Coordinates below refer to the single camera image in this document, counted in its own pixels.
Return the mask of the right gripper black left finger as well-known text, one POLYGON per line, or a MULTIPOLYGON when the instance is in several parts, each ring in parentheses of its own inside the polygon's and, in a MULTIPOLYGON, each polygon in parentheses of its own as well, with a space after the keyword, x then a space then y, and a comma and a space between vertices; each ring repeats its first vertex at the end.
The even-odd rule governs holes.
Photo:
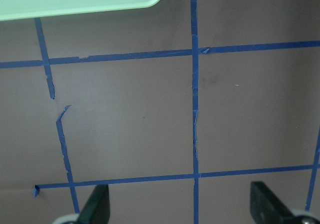
POLYGON ((107 224, 110 219, 110 197, 107 184, 97 185, 80 212, 78 223, 107 224))

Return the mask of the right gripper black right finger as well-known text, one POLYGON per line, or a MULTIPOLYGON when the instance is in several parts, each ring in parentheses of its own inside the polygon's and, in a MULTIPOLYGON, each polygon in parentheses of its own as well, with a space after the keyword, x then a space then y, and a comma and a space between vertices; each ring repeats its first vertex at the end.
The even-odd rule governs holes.
POLYGON ((250 184, 250 213, 255 223, 291 223, 295 216, 262 181, 250 184))

